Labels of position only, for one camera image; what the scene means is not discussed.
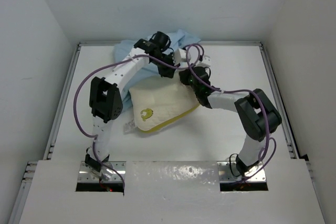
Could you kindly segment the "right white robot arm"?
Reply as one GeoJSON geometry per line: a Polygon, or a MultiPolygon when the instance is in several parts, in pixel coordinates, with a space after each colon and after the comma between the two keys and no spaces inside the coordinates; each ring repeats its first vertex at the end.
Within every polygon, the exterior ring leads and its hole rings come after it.
{"type": "Polygon", "coordinates": [[[237,113],[246,133],[243,147],[235,159],[238,175],[244,176],[263,161],[272,139],[271,133],[282,123],[280,113],[264,91],[222,91],[211,85],[206,67],[186,69],[179,76],[182,84],[191,87],[200,105],[237,113]]]}

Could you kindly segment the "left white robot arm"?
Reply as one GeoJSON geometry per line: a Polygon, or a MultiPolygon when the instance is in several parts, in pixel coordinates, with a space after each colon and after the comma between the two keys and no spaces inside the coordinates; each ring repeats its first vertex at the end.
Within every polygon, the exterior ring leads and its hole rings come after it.
{"type": "Polygon", "coordinates": [[[138,40],[126,57],[119,61],[112,73],[102,78],[94,77],[90,84],[89,106],[93,116],[92,146],[87,149],[85,164],[99,173],[109,159],[107,145],[110,141],[113,120],[122,112],[127,91],[125,86],[138,71],[153,63],[161,77],[173,78],[177,63],[174,53],[166,51],[170,37],[156,32],[149,40],[138,40]]]}

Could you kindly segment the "cream pillow yellow edge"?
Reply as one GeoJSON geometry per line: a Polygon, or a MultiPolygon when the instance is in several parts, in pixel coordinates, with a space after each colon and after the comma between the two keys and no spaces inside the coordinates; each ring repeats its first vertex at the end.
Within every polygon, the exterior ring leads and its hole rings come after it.
{"type": "Polygon", "coordinates": [[[172,79],[151,76],[129,89],[133,118],[124,124],[124,133],[139,129],[153,133],[176,122],[199,107],[191,87],[178,74],[172,79]]]}

